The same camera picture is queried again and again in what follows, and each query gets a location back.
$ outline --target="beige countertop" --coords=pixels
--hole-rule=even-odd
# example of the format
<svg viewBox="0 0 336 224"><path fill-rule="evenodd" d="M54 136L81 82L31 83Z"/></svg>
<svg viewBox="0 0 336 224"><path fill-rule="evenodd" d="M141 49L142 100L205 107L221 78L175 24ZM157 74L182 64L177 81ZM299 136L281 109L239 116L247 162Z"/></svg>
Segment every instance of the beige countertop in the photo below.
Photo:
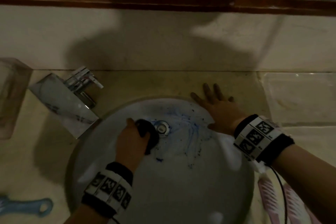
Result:
<svg viewBox="0 0 336 224"><path fill-rule="evenodd" d="M53 72L61 77L69 73ZM31 82L38 81L48 73L50 71L35 70ZM202 94L204 82L218 83L224 95L234 96L236 102L248 114L270 116L263 87L255 72L95 71L94 74L104 88L100 90L91 87L87 92L97 102L93 110L100 117L139 99L190 99L191 91ZM299 139L302 133L300 130L294 131L293 134L295 133ZM8 195L12 200L49 197L54 202L54 208L51 214L44 218L11 214L1 216L1 223L63 223L68 218L69 210L64 192L65 170L77 142L27 90L12 138L0 141L0 194ZM331 154L334 148L329 149L327 156L322 154L322 149L330 144L314 143L312 140L306 142L306 139L299 139L298 143L314 154L321 155L328 162L336 163ZM275 176L269 172L267 174L274 181L281 204L282 197ZM257 186L251 215L252 223L269 222L267 214L263 211Z"/></svg>

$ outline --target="tiled wall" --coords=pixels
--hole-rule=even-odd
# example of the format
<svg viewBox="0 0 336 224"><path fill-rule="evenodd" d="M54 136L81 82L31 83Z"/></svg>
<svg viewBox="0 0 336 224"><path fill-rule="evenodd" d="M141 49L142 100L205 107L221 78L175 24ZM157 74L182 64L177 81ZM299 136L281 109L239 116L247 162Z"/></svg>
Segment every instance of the tiled wall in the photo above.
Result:
<svg viewBox="0 0 336 224"><path fill-rule="evenodd" d="M336 71L336 18L0 6L0 56L33 69Z"/></svg>

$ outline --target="chrome faucet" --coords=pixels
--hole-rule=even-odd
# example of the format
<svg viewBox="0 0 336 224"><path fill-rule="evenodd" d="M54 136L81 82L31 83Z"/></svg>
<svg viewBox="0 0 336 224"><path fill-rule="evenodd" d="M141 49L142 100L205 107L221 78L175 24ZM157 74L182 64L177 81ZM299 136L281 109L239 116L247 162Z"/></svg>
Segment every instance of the chrome faucet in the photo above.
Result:
<svg viewBox="0 0 336 224"><path fill-rule="evenodd" d="M91 110L95 102L84 92L92 83L103 88L90 70L81 67L66 80L50 73L28 88L75 138L79 138L99 120Z"/></svg>

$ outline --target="left hand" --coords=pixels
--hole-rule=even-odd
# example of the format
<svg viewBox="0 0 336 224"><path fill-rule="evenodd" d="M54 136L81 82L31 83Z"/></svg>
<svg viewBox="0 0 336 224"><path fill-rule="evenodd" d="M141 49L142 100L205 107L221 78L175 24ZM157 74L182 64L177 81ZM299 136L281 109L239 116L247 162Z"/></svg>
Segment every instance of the left hand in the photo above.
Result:
<svg viewBox="0 0 336 224"><path fill-rule="evenodd" d="M145 155L149 132L140 137L134 120L128 118L127 126L122 130L117 139L115 161L124 165L134 174Z"/></svg>

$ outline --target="blue object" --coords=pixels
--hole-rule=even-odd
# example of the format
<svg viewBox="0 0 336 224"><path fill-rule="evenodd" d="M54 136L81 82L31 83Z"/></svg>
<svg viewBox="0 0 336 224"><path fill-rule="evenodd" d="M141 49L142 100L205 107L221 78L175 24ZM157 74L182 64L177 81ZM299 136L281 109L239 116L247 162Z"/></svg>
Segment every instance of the blue object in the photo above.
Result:
<svg viewBox="0 0 336 224"><path fill-rule="evenodd" d="M41 206L47 208L41 212ZM11 201L8 197L0 197L0 216L8 213L35 214L38 217L47 216L53 209L53 202L50 198L34 201Z"/></svg>

